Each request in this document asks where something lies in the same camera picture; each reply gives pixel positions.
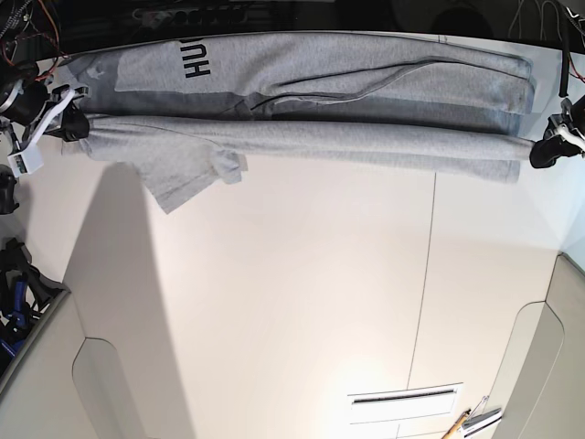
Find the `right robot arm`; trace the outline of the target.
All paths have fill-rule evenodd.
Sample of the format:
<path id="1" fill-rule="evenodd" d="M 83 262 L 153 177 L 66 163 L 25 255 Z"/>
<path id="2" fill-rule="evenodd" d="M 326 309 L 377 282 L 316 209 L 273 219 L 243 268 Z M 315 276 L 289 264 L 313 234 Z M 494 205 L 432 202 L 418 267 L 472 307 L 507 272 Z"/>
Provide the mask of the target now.
<path id="1" fill-rule="evenodd" d="M 65 58 L 57 10 L 48 1 L 1 3 L 1 134 L 13 151 L 43 135 L 64 142 L 88 136 L 78 101 L 89 89 L 52 84 Z"/>

